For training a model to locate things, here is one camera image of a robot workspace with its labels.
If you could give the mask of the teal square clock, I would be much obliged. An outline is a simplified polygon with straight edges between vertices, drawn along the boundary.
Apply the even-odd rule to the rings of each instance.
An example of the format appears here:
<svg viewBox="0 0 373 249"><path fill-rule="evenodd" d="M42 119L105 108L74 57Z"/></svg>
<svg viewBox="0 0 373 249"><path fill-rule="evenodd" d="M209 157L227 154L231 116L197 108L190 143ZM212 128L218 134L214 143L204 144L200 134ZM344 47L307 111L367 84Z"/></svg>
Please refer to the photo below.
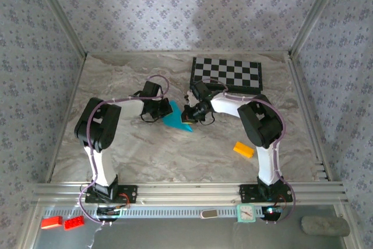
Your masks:
<svg viewBox="0 0 373 249"><path fill-rule="evenodd" d="M253 204L239 204L236 208L238 223L256 222L255 206Z"/></svg>

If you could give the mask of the aluminium side rail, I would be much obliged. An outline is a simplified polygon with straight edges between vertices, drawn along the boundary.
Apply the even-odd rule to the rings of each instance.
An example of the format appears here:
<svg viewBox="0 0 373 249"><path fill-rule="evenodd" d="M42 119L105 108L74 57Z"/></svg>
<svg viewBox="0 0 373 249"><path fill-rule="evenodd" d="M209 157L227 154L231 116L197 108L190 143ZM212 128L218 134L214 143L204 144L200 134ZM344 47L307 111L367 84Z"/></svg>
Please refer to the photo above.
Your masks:
<svg viewBox="0 0 373 249"><path fill-rule="evenodd" d="M334 181L335 179L333 178L328 159L322 146L318 126L316 124L316 121L313 119L312 108L307 98L306 88L300 76L301 72L298 69L297 64L292 60L290 54L286 54L285 59L291 73L291 78L294 82L294 87L305 122L306 131L311 142L311 150L315 158L315 164L318 166L318 178L321 181Z"/></svg>
<svg viewBox="0 0 373 249"><path fill-rule="evenodd" d="M62 127L59 131L59 134L58 134L58 137L57 137L57 142L56 142L56 145L55 145L55 149L54 149L53 154L51 156L51 161L50 161L50 164L49 164L49 168L48 168L48 171L47 171L47 175L45 177L45 182L46 183L50 183L51 179L52 179L52 175L53 175L53 172L54 172L54 169L55 169L56 159L57 159L59 149L61 147L61 143L62 143L62 140L63 140L63 137L64 137L66 126L67 126L67 123L68 123L68 120L69 120L69 114L70 114L71 108L73 106L73 101L74 101L75 96L76 96L76 91L77 91L77 88L78 88L78 85L79 85L80 77L82 75L84 64L86 62L86 58L87 58L87 54L85 54L84 57L82 58L82 63L80 65L80 67L78 68L78 73L76 75L76 78L75 78L75 81L74 81L74 84L73 84L72 92L71 92L71 94L69 96L69 99L68 99L69 103L68 103L68 106L67 106L65 114L64 114Z"/></svg>

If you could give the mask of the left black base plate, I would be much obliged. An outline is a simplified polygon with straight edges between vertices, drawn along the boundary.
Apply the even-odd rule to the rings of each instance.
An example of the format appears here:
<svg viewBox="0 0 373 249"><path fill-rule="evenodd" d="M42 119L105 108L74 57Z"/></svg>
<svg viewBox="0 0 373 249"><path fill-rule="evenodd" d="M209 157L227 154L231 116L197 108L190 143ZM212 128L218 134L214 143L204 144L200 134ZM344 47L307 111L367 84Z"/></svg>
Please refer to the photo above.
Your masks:
<svg viewBox="0 0 373 249"><path fill-rule="evenodd" d="M137 185L113 185L103 187L94 185L86 191L85 203L87 204L134 204L137 198Z"/></svg>

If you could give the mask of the grey stone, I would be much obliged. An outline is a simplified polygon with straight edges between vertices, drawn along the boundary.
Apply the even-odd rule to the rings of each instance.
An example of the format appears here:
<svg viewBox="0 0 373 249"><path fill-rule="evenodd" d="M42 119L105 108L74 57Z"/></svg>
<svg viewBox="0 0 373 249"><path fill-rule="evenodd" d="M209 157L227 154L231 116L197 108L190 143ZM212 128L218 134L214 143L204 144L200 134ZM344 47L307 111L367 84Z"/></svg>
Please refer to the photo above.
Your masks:
<svg viewBox="0 0 373 249"><path fill-rule="evenodd" d="M301 218L301 228L311 236L346 237L350 234L350 226L342 217L304 216Z"/></svg>

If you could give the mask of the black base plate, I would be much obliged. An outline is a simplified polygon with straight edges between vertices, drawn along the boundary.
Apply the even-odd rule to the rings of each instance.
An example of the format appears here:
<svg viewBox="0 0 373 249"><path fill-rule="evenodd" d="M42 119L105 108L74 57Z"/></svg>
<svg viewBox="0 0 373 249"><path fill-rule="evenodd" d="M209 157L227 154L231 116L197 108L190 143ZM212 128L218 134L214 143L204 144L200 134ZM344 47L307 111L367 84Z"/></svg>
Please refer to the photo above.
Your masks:
<svg viewBox="0 0 373 249"><path fill-rule="evenodd" d="M287 185L267 186L261 184L241 184L239 195L242 203L275 203L281 197L282 202L293 202L293 196Z"/></svg>
<svg viewBox="0 0 373 249"><path fill-rule="evenodd" d="M86 191L85 203L87 204L134 204L137 198L137 185L113 185L103 187L94 185Z"/></svg>

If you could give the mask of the thin aluminium rear rail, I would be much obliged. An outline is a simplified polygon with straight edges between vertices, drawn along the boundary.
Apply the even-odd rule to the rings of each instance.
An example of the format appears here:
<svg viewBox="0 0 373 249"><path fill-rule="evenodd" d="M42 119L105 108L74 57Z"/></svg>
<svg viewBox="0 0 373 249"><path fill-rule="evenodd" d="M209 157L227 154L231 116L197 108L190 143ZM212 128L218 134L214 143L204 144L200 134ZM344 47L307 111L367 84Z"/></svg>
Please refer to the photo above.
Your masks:
<svg viewBox="0 0 373 249"><path fill-rule="evenodd" d="M289 54L289 50L158 50L158 51L90 51L86 55L145 55L145 54Z"/></svg>

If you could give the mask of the studded red toy brick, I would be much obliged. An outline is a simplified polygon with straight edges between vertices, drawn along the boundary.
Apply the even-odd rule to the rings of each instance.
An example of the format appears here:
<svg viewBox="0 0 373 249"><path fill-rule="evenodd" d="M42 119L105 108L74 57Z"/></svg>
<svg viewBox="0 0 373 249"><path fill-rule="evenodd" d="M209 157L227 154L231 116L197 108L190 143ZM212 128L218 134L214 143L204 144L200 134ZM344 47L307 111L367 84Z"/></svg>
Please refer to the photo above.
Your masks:
<svg viewBox="0 0 373 249"><path fill-rule="evenodd" d="M85 225L84 216L77 216L77 217L64 221L64 230L65 231L73 230L78 227L82 227L84 225Z"/></svg>

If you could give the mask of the right aluminium side rail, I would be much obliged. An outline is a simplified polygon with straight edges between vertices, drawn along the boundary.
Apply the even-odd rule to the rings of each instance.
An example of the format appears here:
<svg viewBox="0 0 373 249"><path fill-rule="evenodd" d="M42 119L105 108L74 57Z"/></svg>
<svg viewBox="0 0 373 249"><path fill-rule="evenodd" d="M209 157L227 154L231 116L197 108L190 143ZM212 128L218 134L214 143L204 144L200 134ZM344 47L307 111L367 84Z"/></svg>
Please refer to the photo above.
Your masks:
<svg viewBox="0 0 373 249"><path fill-rule="evenodd" d="M316 124L316 121L313 119L312 108L307 98L306 88L300 76L301 72L298 69L297 64L292 60L290 54L286 54L285 59L291 73L291 78L294 82L294 87L305 122L306 131L311 142L311 150L315 158L315 164L318 166L318 178L321 181L334 181L335 179L333 178L328 159L322 146L318 126Z"/></svg>

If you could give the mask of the smooth red toy brick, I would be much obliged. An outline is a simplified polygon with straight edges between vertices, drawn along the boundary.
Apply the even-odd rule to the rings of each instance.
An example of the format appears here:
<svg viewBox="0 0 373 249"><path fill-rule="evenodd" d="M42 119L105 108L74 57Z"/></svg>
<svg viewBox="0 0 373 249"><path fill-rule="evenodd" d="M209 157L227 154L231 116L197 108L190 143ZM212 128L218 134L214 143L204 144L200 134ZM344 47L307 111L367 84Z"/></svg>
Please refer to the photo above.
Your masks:
<svg viewBox="0 0 373 249"><path fill-rule="evenodd" d="M62 216L53 216L50 218L45 218L41 221L41 229L53 229L56 227L60 227L63 224Z"/></svg>

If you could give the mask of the wide aluminium mounting rail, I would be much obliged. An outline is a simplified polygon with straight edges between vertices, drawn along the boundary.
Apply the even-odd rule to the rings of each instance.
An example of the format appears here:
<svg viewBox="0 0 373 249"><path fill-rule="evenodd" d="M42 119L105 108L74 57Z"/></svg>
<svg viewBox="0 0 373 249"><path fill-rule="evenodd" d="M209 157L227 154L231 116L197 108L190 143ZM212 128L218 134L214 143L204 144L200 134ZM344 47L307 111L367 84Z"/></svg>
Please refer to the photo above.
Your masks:
<svg viewBox="0 0 373 249"><path fill-rule="evenodd" d="M81 183L38 184L32 203L76 205ZM335 181L293 182L297 205L348 203ZM239 183L139 183L135 206L231 206L241 203Z"/></svg>

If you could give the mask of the aluminium frame post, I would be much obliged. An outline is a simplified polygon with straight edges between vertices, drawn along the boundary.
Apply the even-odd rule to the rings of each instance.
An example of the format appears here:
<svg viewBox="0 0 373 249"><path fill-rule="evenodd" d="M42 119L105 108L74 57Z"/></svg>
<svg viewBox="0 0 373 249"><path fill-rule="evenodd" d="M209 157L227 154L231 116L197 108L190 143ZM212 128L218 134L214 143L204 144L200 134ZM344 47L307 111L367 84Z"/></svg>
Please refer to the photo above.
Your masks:
<svg viewBox="0 0 373 249"><path fill-rule="evenodd" d="M315 0L314 4L311 6L307 17L301 26L300 32L289 50L289 56L292 60L299 56L302 47L328 3L329 0Z"/></svg>
<svg viewBox="0 0 373 249"><path fill-rule="evenodd" d="M64 31L69 42L71 43L73 49L76 51L77 55L81 59L86 58L86 51L82 43L80 42L78 35L76 34L73 26L71 25L66 13L64 12L63 7L58 0L45 0L48 6L50 7L53 15L55 16L57 22L59 23L61 29Z"/></svg>

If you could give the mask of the blue cloth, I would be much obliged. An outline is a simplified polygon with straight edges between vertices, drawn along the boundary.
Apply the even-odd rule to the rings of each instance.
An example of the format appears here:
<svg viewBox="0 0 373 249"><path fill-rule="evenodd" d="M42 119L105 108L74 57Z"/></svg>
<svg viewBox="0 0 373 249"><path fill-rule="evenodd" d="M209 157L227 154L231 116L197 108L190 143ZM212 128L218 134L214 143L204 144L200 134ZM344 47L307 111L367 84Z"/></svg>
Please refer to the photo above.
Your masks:
<svg viewBox="0 0 373 249"><path fill-rule="evenodd" d="M172 113L162 118L163 124L171 128L176 128L182 131L192 132L193 130L189 124L182 123L182 120L181 120L182 111L180 110L177 103L172 100L170 101L170 106L173 111Z"/></svg>

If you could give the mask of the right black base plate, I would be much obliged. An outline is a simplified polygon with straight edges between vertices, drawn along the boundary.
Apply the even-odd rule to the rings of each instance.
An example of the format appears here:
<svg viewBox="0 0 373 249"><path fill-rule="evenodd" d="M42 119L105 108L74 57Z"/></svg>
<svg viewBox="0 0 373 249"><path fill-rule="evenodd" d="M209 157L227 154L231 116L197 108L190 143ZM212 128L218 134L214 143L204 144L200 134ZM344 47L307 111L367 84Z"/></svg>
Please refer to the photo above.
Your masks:
<svg viewBox="0 0 373 249"><path fill-rule="evenodd" d="M293 196L287 185L267 186L261 184L241 184L239 195L242 203L275 203L281 197L282 202L293 202Z"/></svg>

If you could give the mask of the right aluminium frame post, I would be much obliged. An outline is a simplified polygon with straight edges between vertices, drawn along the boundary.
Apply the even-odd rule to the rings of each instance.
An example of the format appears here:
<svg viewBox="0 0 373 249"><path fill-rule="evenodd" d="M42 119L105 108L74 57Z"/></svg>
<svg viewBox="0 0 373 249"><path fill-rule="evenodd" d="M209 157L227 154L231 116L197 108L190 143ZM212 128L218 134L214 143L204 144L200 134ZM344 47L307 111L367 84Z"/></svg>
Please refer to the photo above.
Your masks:
<svg viewBox="0 0 373 249"><path fill-rule="evenodd" d="M314 4L311 6L307 17L301 26L300 32L289 50L289 56L292 60L299 56L302 47L328 3L329 0L315 0Z"/></svg>

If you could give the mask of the left aluminium frame post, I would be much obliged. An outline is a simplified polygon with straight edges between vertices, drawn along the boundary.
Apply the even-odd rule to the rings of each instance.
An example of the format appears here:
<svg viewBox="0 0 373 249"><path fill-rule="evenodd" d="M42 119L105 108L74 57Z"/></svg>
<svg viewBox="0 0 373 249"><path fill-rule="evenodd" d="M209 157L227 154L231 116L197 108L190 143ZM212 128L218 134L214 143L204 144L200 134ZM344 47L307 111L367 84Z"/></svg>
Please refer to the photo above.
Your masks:
<svg viewBox="0 0 373 249"><path fill-rule="evenodd" d="M58 0L45 0L48 6L50 7L53 15L55 16L57 22L59 23L61 29L64 31L69 42L71 43L73 49L76 51L77 55L81 59L86 58L86 51L82 43L80 42L78 35L76 34L73 26L71 25L66 13L64 12L63 7Z"/></svg>

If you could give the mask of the black grey chessboard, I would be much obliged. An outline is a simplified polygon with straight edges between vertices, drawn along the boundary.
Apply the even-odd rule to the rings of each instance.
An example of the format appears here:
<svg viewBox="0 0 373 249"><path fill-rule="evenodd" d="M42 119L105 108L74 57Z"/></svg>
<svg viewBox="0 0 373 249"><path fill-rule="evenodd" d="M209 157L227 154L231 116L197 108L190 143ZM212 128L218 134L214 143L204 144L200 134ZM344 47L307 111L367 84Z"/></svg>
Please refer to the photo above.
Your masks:
<svg viewBox="0 0 373 249"><path fill-rule="evenodd" d="M260 62L194 57L190 84L202 80L210 90L256 95L263 90Z"/></svg>

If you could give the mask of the yellow toy block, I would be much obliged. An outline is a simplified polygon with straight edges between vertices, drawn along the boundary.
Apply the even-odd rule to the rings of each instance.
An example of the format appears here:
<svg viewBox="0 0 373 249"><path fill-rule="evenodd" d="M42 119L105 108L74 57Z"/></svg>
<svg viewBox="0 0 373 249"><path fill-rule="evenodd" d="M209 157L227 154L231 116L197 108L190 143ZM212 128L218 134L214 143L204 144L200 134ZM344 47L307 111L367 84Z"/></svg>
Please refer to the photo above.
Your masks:
<svg viewBox="0 0 373 249"><path fill-rule="evenodd" d="M247 157L247 158L252 158L255 151L253 148L250 148L249 146L241 143L241 142L236 142L233 151L237 152L241 156Z"/></svg>

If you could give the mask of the left aluminium side rail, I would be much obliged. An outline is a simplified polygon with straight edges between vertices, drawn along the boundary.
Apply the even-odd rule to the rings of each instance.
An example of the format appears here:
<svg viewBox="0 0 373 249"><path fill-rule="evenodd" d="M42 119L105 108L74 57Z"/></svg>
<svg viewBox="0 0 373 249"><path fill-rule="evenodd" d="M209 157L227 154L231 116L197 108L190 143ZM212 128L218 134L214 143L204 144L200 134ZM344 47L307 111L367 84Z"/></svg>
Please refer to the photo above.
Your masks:
<svg viewBox="0 0 373 249"><path fill-rule="evenodd" d="M55 145L55 149L54 149L53 154L51 156L51 161L50 161L50 164L49 164L49 168L48 168L48 171L47 171L47 175L45 177L45 182L46 183L50 183L51 179L52 179L52 175L53 175L53 172L54 172L54 169L55 169L56 159L57 159L59 149L61 147L61 143L62 143L62 140L63 140L63 137L64 137L66 126L67 126L67 123L68 123L68 120L69 120L69 114L70 114L71 108L73 106L73 101L74 101L75 96L76 96L76 91L77 91L77 88L78 88L78 85L79 85L80 77L82 75L84 64L86 62L86 58L87 58L87 54L85 54L84 57L82 58L82 63L80 65L80 67L78 68L78 73L76 75L76 78L75 78L75 81L74 81L74 84L73 84L72 92L71 92L71 94L69 96L69 99L68 99L69 103L68 103L68 106L67 106L65 114L64 114L62 127L59 131L59 134L58 134L58 137L57 137L57 142L56 142L56 145Z"/></svg>

